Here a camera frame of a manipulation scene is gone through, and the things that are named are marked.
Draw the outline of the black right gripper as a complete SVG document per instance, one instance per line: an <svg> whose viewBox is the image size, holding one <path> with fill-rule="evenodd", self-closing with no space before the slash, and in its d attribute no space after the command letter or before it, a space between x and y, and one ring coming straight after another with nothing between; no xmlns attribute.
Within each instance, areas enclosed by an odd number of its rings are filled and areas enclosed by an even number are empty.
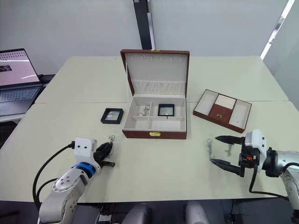
<svg viewBox="0 0 299 224"><path fill-rule="evenodd" d="M244 177L245 168L254 168L255 165L259 165L259 149L254 148L251 145L246 146L245 137L221 135L215 137L215 139L230 145L242 145L241 153L239 154L239 166L234 166L230 162L220 159L210 159L211 163L219 168L237 174L240 177Z"/></svg>

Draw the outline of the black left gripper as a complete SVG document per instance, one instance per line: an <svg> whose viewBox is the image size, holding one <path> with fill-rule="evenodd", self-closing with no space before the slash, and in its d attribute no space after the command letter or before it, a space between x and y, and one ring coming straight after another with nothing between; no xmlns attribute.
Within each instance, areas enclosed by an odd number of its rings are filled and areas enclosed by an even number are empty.
<svg viewBox="0 0 299 224"><path fill-rule="evenodd" d="M115 166L114 162L103 161L105 158L107 158L110 155L112 147L113 147L112 142L105 142L96 149L96 152L93 154L93 158L100 165L100 167L103 167L103 166L114 167Z"/></svg>

